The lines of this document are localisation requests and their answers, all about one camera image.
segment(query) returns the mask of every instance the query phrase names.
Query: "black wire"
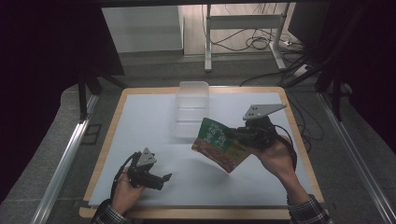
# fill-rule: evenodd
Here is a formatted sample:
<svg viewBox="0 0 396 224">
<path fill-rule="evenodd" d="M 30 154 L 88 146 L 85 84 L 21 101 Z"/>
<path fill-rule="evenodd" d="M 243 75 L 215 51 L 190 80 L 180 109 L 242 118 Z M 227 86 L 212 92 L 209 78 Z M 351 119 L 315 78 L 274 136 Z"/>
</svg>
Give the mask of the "black wire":
<svg viewBox="0 0 396 224">
<path fill-rule="evenodd" d="M 264 14 L 264 10 L 265 10 L 266 5 L 267 5 L 267 3 L 264 3 L 264 7 L 262 8 L 262 14 Z"/>
<path fill-rule="evenodd" d="M 246 40 L 246 45 L 247 46 L 251 46 L 253 49 L 258 49 L 258 50 L 264 50 L 268 47 L 269 45 L 269 40 L 266 37 L 263 36 L 254 36 L 257 33 L 258 29 L 254 30 L 254 33 L 252 34 L 252 36 L 250 38 L 248 38 Z M 258 48 L 256 46 L 254 46 L 254 43 L 256 42 L 261 42 L 261 43 L 265 43 L 264 47 Z"/>
<path fill-rule="evenodd" d="M 262 4 L 261 3 L 259 3 L 259 4 L 257 4 L 257 6 L 256 6 L 256 8 L 254 8 L 254 10 L 253 10 L 253 12 L 251 13 L 251 14 L 254 14 L 254 12 L 257 10 L 258 11 L 258 14 L 260 14 L 260 8 L 262 7 Z"/>
<path fill-rule="evenodd" d="M 315 119 L 315 117 L 314 117 L 311 113 L 309 113 L 309 111 L 306 110 L 306 109 L 300 104 L 299 100 L 298 100 L 297 97 L 294 95 L 294 93 L 293 93 L 292 91 L 291 91 L 290 93 L 291 93 L 291 95 L 294 97 L 294 99 L 296 100 L 297 105 L 298 105 L 306 114 L 308 114 L 309 117 L 311 117 L 311 119 L 318 125 L 318 127 L 319 127 L 320 130 L 321 130 L 321 135 L 320 135 L 320 137 L 318 137 L 318 138 L 311 137 L 311 139 L 317 140 L 317 141 L 322 140 L 323 137 L 324 137 L 324 129 L 323 129 L 323 127 L 320 125 L 320 123 L 318 122 L 318 120 Z"/>
<path fill-rule="evenodd" d="M 111 200 L 111 201 L 113 200 L 114 190 L 115 190 L 115 188 L 116 188 L 116 186 L 117 186 L 117 182 L 118 182 L 118 180 L 119 180 L 119 178 L 120 178 L 120 175 L 122 174 L 122 171 L 125 169 L 125 166 L 126 166 L 126 164 L 128 163 L 128 161 L 130 161 L 131 158 L 132 158 L 133 156 L 134 156 L 134 155 L 130 156 L 130 157 L 125 161 L 125 163 L 120 167 L 119 171 L 118 171 L 118 172 L 116 173 L 116 175 L 114 176 L 114 181 L 113 181 L 113 184 L 112 184 L 112 186 L 111 186 L 111 191 L 110 191 L 110 200 Z"/>
<path fill-rule="evenodd" d="M 277 4 L 275 4 L 273 14 L 274 14 L 275 11 L 276 11 L 276 6 L 277 6 Z M 204 6 L 203 6 L 203 5 L 202 5 L 201 10 L 202 10 L 203 28 L 204 28 L 204 33 L 205 33 L 205 27 L 204 27 Z M 349 19 L 349 17 L 350 17 L 350 15 L 348 15 L 348 14 L 344 15 L 344 18 L 345 18 L 345 19 Z M 311 49 L 305 49 L 304 51 L 301 51 L 301 50 L 284 49 L 284 48 L 282 48 L 282 47 L 280 47 L 280 46 L 278 46 L 278 48 L 279 48 L 279 49 L 282 49 L 283 51 L 286 51 L 286 52 L 295 52 L 295 53 L 298 53 L 298 54 L 311 54 L 312 56 L 320 55 L 320 52 L 321 52 L 321 51 L 325 51 L 326 48 L 329 48 L 329 47 L 331 46 L 332 40 L 335 38 L 335 36 L 336 36 L 336 35 L 342 30 L 342 28 L 345 26 L 345 23 L 342 22 L 343 20 L 340 20 L 340 21 L 341 21 L 341 22 L 340 22 L 339 24 L 337 24 L 337 25 L 335 26 L 334 29 L 332 29 L 332 32 L 331 32 L 324 40 L 322 40 L 321 43 L 315 45 L 315 46 L 312 47 Z M 235 34 L 233 34 L 233 35 L 231 35 L 231 36 L 234 36 L 234 35 L 236 35 L 236 34 L 239 34 L 240 32 L 243 32 L 243 31 L 246 31 L 246 30 L 241 30 L 241 31 L 239 31 L 239 32 L 237 32 L 237 33 L 235 33 Z M 261 31 L 267 33 L 267 34 L 269 35 L 269 40 L 270 40 L 270 41 L 272 40 L 272 37 L 274 36 L 274 35 L 272 35 L 272 29 L 271 29 L 271 33 L 268 33 L 268 32 L 266 32 L 266 31 L 264 31 L 264 30 L 261 30 Z M 226 49 L 233 50 L 233 51 L 241 51 L 241 50 L 245 50 L 245 49 L 248 49 L 248 48 L 254 48 L 254 44 L 253 44 L 253 45 L 247 45 L 247 47 L 244 48 L 244 49 L 230 49 L 230 48 L 227 48 L 227 47 L 225 47 L 225 46 L 219 44 L 220 42 L 222 42 L 222 41 L 224 41 L 224 40 L 220 40 L 220 41 L 218 41 L 218 42 L 213 42 L 212 40 L 210 40 L 210 41 L 211 41 L 212 44 L 215 44 L 215 45 L 218 45 L 218 46 L 220 46 L 220 47 L 224 47 L 224 48 L 226 48 Z"/>
<path fill-rule="evenodd" d="M 231 12 L 228 10 L 228 8 L 227 8 L 227 4 L 224 4 L 224 6 L 225 6 L 225 9 L 228 11 L 228 14 L 230 14 L 231 15 Z"/>
<path fill-rule="evenodd" d="M 309 153 L 312 149 L 312 144 L 311 144 L 311 140 L 310 140 L 310 131 L 306 129 L 306 122 L 305 122 L 305 118 L 303 113 L 301 112 L 301 110 L 294 104 L 294 102 L 288 97 L 288 100 L 290 102 L 290 104 L 297 110 L 297 113 L 299 114 L 303 124 L 297 125 L 297 126 L 301 126 L 302 130 L 300 130 L 300 136 L 305 139 L 304 143 L 308 144 L 308 147 L 305 148 L 305 150 Z"/>
<path fill-rule="evenodd" d="M 291 144 L 291 146 L 293 147 L 293 140 L 291 139 L 291 136 L 290 136 L 290 134 L 288 133 L 288 131 L 286 131 L 285 128 L 283 128 L 283 127 L 281 127 L 281 126 L 279 126 L 279 125 L 276 125 L 276 124 L 274 124 L 274 127 L 277 127 L 277 128 L 282 129 L 282 130 L 288 135 L 288 138 L 289 138 L 289 140 L 290 140 L 290 144 Z"/>
<path fill-rule="evenodd" d="M 202 13 L 202 27 L 203 27 L 203 30 L 204 30 L 204 35 L 205 35 L 205 37 L 207 37 L 206 36 L 206 30 L 205 30 L 204 5 L 201 5 L 201 13 Z M 217 45 L 217 46 L 223 47 L 225 49 L 231 50 L 231 51 L 242 51 L 242 50 L 250 49 L 250 48 L 259 49 L 259 48 L 256 48 L 254 46 L 254 42 L 258 41 L 258 40 L 255 40 L 254 38 L 250 38 L 250 39 L 252 39 L 252 42 L 250 44 L 248 44 L 248 40 L 247 40 L 247 42 L 246 42 L 247 46 L 245 48 L 243 48 L 243 49 L 231 49 L 231 48 L 228 48 L 228 47 L 220 44 L 221 42 L 223 42 L 223 41 L 225 41 L 225 40 L 227 40 L 227 39 L 229 39 L 229 38 L 231 38 L 231 37 L 233 37 L 233 36 L 235 36 L 235 35 L 237 35 L 239 33 L 247 31 L 247 30 L 253 30 L 253 29 L 242 29 L 242 30 L 240 30 L 240 31 L 238 31 L 238 32 L 236 32 L 236 33 L 234 33 L 234 34 L 232 34 L 232 35 L 220 40 L 220 41 L 217 41 L 217 42 L 214 42 L 214 41 L 212 41 L 212 39 L 210 39 L 210 43 L 213 44 L 213 45 Z"/>
<path fill-rule="evenodd" d="M 284 80 L 288 77 L 291 77 L 294 72 L 304 63 L 308 61 L 309 55 L 303 54 L 300 58 L 298 58 L 295 62 L 293 62 L 287 69 L 287 72 L 283 73 L 279 82 L 276 84 L 277 86 L 281 86 Z"/>
<path fill-rule="evenodd" d="M 251 78 L 248 78 L 248 79 L 246 79 L 245 81 L 241 82 L 241 84 L 239 85 L 239 87 L 242 87 L 246 82 L 248 82 L 248 81 L 250 81 L 250 80 L 253 80 L 253 79 L 256 79 L 256 78 L 259 78 L 259 77 L 268 77 L 268 76 L 279 75 L 279 74 L 282 74 L 282 72 L 269 73 L 269 74 L 259 75 L 259 76 L 257 76 L 257 77 L 251 77 Z"/>
</svg>

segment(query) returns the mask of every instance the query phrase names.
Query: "plaid sleeve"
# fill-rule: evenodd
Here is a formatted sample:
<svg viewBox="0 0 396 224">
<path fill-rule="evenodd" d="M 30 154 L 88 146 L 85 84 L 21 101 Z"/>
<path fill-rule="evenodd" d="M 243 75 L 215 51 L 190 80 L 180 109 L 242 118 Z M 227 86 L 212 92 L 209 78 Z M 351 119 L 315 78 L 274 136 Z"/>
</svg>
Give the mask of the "plaid sleeve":
<svg viewBox="0 0 396 224">
<path fill-rule="evenodd" d="M 309 196 L 311 199 L 307 203 L 289 204 L 289 211 L 293 219 L 302 224 L 333 224 L 334 222 L 320 206 L 314 195 Z"/>
<path fill-rule="evenodd" d="M 116 212 L 110 205 L 107 206 L 106 211 L 98 216 L 93 222 L 94 224 L 125 224 L 128 219 Z"/>
</svg>

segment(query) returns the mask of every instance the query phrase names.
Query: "wooden border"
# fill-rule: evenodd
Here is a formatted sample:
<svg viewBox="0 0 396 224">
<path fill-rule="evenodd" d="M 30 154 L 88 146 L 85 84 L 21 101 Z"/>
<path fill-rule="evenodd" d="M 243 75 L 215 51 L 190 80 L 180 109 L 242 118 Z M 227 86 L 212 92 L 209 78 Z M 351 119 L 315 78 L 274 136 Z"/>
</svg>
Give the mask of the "wooden border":
<svg viewBox="0 0 396 224">
<path fill-rule="evenodd" d="M 113 141 L 114 133 L 120 121 L 120 115 L 123 110 L 123 106 L 126 102 L 126 98 L 129 94 L 174 94 L 178 90 L 178 87 L 169 88 L 129 88 L 122 92 L 116 111 L 111 121 L 110 127 L 108 128 L 105 142 L 103 143 L 101 153 L 95 165 L 92 173 L 91 181 L 87 187 L 87 191 L 84 196 L 84 201 L 88 202 L 92 196 L 93 189 L 102 173 L 105 160 L 110 150 L 111 143 Z M 315 177 L 314 170 L 312 169 L 311 161 L 305 150 L 303 139 L 300 136 L 297 124 L 294 116 L 291 112 L 288 97 L 285 91 L 280 87 L 210 87 L 210 93 L 245 93 L 245 92 L 276 92 L 279 94 L 283 104 L 287 107 L 285 112 L 290 124 L 290 128 L 295 140 L 297 148 L 299 148 L 300 158 L 303 161 L 304 168 L 308 181 L 311 184 L 313 194 L 317 198 L 318 202 L 324 203 L 323 196 L 318 186 L 318 181 Z M 79 214 L 81 217 L 93 217 L 96 209 L 80 207 Z M 207 208 L 186 208 L 186 209 L 175 209 L 175 208 L 136 208 L 128 214 L 128 217 L 134 218 L 189 218 L 189 219 L 290 219 L 288 209 L 207 209 Z"/>
</svg>

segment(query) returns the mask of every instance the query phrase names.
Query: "plastic container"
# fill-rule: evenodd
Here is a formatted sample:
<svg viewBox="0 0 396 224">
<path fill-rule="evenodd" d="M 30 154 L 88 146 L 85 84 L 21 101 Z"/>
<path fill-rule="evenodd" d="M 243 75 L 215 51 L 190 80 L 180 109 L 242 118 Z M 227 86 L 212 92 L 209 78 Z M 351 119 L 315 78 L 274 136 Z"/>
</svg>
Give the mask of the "plastic container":
<svg viewBox="0 0 396 224">
<path fill-rule="evenodd" d="M 209 85 L 203 81 L 180 82 L 175 114 L 175 136 L 197 137 L 203 118 L 209 115 Z"/>
</svg>

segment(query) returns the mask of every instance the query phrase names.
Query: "gray floor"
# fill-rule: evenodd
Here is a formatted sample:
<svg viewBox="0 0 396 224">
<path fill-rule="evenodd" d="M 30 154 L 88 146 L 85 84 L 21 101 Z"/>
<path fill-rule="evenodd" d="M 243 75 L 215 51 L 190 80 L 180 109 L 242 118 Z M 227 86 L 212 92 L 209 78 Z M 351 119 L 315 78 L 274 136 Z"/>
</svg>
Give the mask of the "gray floor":
<svg viewBox="0 0 396 224">
<path fill-rule="evenodd" d="M 275 62 L 269 54 L 218 55 L 214 57 L 213 71 L 210 74 L 204 71 L 203 57 L 182 57 L 178 54 L 126 54 L 120 57 L 126 76 L 118 79 L 131 87 L 178 86 L 181 80 L 202 80 L 212 86 L 239 86 L 248 78 L 276 72 Z M 253 79 L 246 85 L 274 86 L 279 80 L 279 75 L 266 76 Z M 287 89 L 287 95 L 299 108 L 292 108 L 297 123 L 305 122 L 306 129 L 309 130 L 304 134 L 310 135 L 311 146 L 307 143 L 306 147 L 310 149 L 308 155 L 325 205 L 337 223 L 384 223 L 319 102 L 313 89 L 315 80 L 315 77 L 311 77 L 296 87 Z M 82 197 L 121 94 L 121 89 L 112 83 L 102 79 L 100 81 L 104 91 L 99 97 L 90 124 L 100 125 L 101 131 L 96 140 L 92 136 L 84 137 L 48 223 L 89 223 L 87 218 L 78 215 L 78 209 L 83 204 Z M 78 123 L 78 110 L 78 92 L 74 86 L 64 92 L 61 108 L 48 134 L 7 199 L 2 202 L 1 223 L 29 223 L 32 220 Z M 395 155 L 348 103 L 347 98 L 342 100 L 341 113 L 343 124 L 363 160 L 395 207 Z"/>
</svg>

